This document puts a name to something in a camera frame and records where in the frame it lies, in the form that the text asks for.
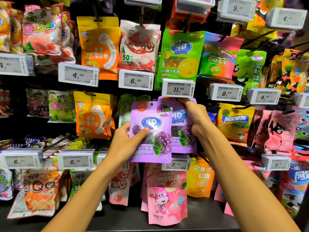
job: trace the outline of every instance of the lemon illustration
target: lemon illustration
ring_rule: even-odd
[[[179,74],[186,78],[195,76],[199,62],[196,58],[185,58],[178,66]]]
[[[171,52],[169,50],[163,52],[163,58],[167,59],[171,56]]]

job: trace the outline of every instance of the pink cartoon robot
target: pink cartoon robot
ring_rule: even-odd
[[[171,195],[168,195],[164,186],[153,187],[152,189],[153,189],[154,193],[150,194],[149,197],[154,199],[154,202],[156,203],[156,205],[154,206],[156,213],[166,214],[167,209],[166,209],[165,204],[169,200],[171,200],[171,198],[172,198]]]

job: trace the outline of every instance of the finger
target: finger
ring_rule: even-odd
[[[181,103],[185,104],[186,107],[190,106],[191,103],[194,103],[194,104],[195,104],[195,102],[191,101],[191,100],[188,99],[188,98],[178,98],[178,101],[180,101]]]
[[[141,131],[137,133],[134,137],[131,137],[132,142],[134,145],[138,145],[141,143],[141,141],[149,134],[150,129],[149,128],[144,128]]]
[[[120,129],[125,129],[126,131],[128,129],[130,129],[130,121],[124,123],[123,125],[121,125]]]

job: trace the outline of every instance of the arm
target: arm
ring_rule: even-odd
[[[206,108],[188,99],[192,133],[201,142],[233,214],[243,232],[300,232],[284,207],[251,171],[226,137],[213,125]]]
[[[127,122],[115,131],[105,159],[42,232],[54,232],[55,228],[59,232],[84,232],[87,229],[110,181],[149,133],[149,128],[145,128],[129,138],[129,128],[130,122]]]

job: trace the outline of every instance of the hand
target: hand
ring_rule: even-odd
[[[112,157],[121,166],[132,156],[137,146],[149,134],[150,129],[144,128],[134,137],[129,138],[130,122],[116,129],[106,157]]]
[[[205,106],[196,104],[188,98],[178,98],[178,101],[185,104],[187,107],[187,111],[193,120],[192,133],[195,136],[199,137],[207,125],[213,125]]]

